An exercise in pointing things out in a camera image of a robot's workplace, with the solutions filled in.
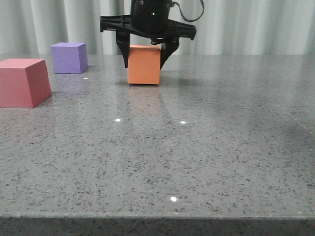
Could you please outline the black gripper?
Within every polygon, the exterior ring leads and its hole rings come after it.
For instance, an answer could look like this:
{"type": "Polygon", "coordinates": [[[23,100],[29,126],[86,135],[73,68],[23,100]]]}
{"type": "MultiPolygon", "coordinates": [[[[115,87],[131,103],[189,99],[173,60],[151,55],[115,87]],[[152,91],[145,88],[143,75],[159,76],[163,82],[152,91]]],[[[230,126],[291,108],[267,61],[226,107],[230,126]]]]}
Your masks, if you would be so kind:
{"type": "Polygon", "coordinates": [[[129,15],[101,16],[100,31],[114,31],[116,43],[128,68],[130,36],[137,35],[161,44],[160,69],[178,49],[179,38],[194,40],[196,28],[169,19],[170,9],[178,5],[172,0],[133,0],[129,15]]]}

